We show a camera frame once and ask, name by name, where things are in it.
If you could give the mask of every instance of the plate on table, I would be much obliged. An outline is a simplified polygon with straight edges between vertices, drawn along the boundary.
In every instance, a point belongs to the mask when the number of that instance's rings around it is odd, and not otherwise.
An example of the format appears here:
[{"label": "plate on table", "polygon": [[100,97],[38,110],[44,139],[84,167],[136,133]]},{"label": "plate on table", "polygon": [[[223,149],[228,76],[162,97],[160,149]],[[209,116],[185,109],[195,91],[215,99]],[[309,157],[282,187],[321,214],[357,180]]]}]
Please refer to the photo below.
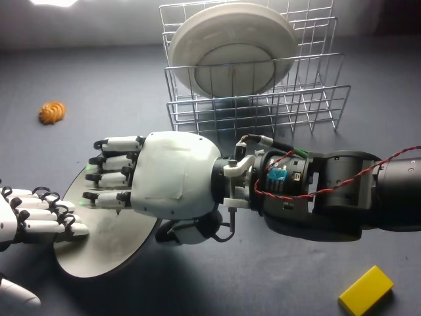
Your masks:
[{"label": "plate on table", "polygon": [[74,214],[89,228],[89,236],[81,242],[54,244],[59,265],[68,274],[91,278],[111,272],[123,265],[152,235],[161,220],[133,209],[123,209],[117,216],[114,209],[89,209],[79,205],[86,188],[86,170],[74,179],[63,200],[76,205]]},{"label": "plate on table", "polygon": [[170,66],[199,66],[174,70],[195,93],[231,97],[269,90],[294,60],[259,62],[296,54],[294,29],[279,13],[252,3],[228,3],[187,19],[171,40],[168,61]]}]

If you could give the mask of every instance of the orange swirl cookie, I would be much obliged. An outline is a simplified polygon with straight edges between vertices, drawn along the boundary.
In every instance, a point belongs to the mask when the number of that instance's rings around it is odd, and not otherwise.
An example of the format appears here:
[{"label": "orange swirl cookie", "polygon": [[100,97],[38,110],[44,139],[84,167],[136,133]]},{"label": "orange swirl cookie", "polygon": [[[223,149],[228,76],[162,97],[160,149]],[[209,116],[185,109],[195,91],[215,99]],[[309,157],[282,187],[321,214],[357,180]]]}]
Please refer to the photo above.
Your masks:
[{"label": "orange swirl cookie", "polygon": [[54,124],[63,119],[66,114],[66,107],[57,101],[44,104],[39,110],[39,120],[42,124]]}]

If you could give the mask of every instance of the wall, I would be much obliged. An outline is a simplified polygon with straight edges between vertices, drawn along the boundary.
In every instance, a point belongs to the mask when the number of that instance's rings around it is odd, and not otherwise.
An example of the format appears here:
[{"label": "wall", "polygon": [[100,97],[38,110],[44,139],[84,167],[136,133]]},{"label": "wall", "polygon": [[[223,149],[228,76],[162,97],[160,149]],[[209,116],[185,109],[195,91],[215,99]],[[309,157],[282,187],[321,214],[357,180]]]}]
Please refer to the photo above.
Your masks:
[{"label": "wall", "polygon": [[[331,0],[311,0],[312,6]],[[335,0],[337,34],[371,34],[383,0]],[[0,49],[161,43],[158,7],[178,0],[79,0],[69,8],[0,1]],[[307,0],[291,0],[307,6]]]}]

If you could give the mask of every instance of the yellow sponge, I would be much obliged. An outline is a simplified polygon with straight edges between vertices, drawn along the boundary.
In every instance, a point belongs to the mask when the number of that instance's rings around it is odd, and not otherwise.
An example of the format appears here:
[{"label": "yellow sponge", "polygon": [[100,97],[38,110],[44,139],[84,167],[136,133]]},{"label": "yellow sponge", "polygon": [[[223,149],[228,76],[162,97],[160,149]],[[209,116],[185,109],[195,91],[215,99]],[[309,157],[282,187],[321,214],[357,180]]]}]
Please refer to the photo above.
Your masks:
[{"label": "yellow sponge", "polygon": [[338,301],[350,315],[361,316],[390,291],[392,286],[393,282],[387,275],[374,266],[344,291]]}]

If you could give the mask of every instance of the wire dish rack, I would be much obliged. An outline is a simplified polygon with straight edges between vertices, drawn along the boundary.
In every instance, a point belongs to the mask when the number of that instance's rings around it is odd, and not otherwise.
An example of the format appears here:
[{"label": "wire dish rack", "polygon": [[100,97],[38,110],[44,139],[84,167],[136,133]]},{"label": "wire dish rack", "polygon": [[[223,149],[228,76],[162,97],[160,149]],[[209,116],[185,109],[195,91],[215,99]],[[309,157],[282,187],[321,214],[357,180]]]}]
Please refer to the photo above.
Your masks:
[{"label": "wire dish rack", "polygon": [[[168,116],[173,130],[184,132],[219,132],[233,130],[235,135],[248,132],[273,137],[279,127],[289,126],[294,133],[298,126],[308,126],[311,132],[316,124],[330,122],[336,129],[345,108],[350,86],[338,86],[344,55],[331,53],[337,19],[332,17],[333,0],[265,0],[265,1],[202,1],[160,6],[164,50],[168,61],[171,39],[189,17],[211,6],[230,2],[248,2],[265,5],[285,17],[299,38],[299,55],[288,58],[293,66],[282,80],[267,92],[254,95],[235,95],[233,69],[249,67],[253,76],[246,78],[254,87],[258,67],[277,65],[288,59],[272,59],[251,63],[233,63],[209,66],[166,67],[165,78],[170,95]],[[203,97],[184,86],[176,74],[187,72],[189,78],[197,71],[212,73],[230,71],[232,95]]]}]

